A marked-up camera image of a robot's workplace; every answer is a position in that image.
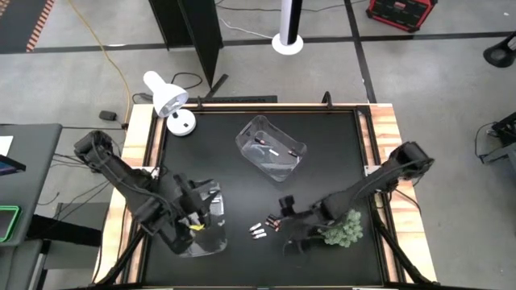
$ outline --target green plant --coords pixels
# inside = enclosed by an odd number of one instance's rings
[[[362,214],[351,209],[347,214],[345,222],[340,222],[329,230],[318,230],[324,237],[324,242],[328,245],[339,245],[341,247],[350,247],[359,238],[362,238],[362,226],[360,225],[360,217]]]

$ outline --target gray floor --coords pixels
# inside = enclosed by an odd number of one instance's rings
[[[162,42],[148,2],[137,0],[75,0],[104,44]],[[340,0],[306,0],[317,9]],[[278,8],[279,0],[226,0],[230,7]],[[367,19],[367,2],[354,4],[361,35],[404,35]],[[278,12],[219,9],[230,25],[273,36]],[[516,28],[516,2],[509,0],[441,1],[421,34],[509,31]],[[224,39],[254,39],[221,24]],[[303,12],[303,36],[350,36],[346,10],[337,7]],[[516,65],[499,69],[487,64],[482,52],[499,39],[423,40],[363,43],[379,102],[391,102],[404,140],[419,142],[436,158],[422,179],[417,195],[423,223],[440,282],[477,288],[514,289],[516,284],[516,172],[504,161],[482,165],[474,156],[477,127],[499,120],[516,109]],[[57,0],[37,47],[95,45],[65,0]],[[133,93],[147,91],[148,70],[171,78],[174,73],[202,74],[193,49],[111,52]],[[117,126],[98,119],[99,110],[123,116],[127,99],[117,72],[100,52],[0,56],[0,123],[60,122],[69,126]],[[230,78],[216,96],[277,94],[280,102],[320,102],[331,91],[336,102],[367,102],[353,43],[306,44],[291,57],[268,45],[225,47],[216,77]],[[179,85],[196,80],[182,77]],[[204,96],[206,84],[190,90]],[[87,130],[65,130],[58,152],[71,154],[73,143]],[[117,142],[123,133],[109,131]],[[482,136],[480,149],[497,146]],[[57,166],[45,184],[37,213],[51,216],[57,202],[71,202],[102,181],[87,170]],[[110,190],[92,202],[108,202]],[[91,267],[53,271],[47,289],[83,284]]]

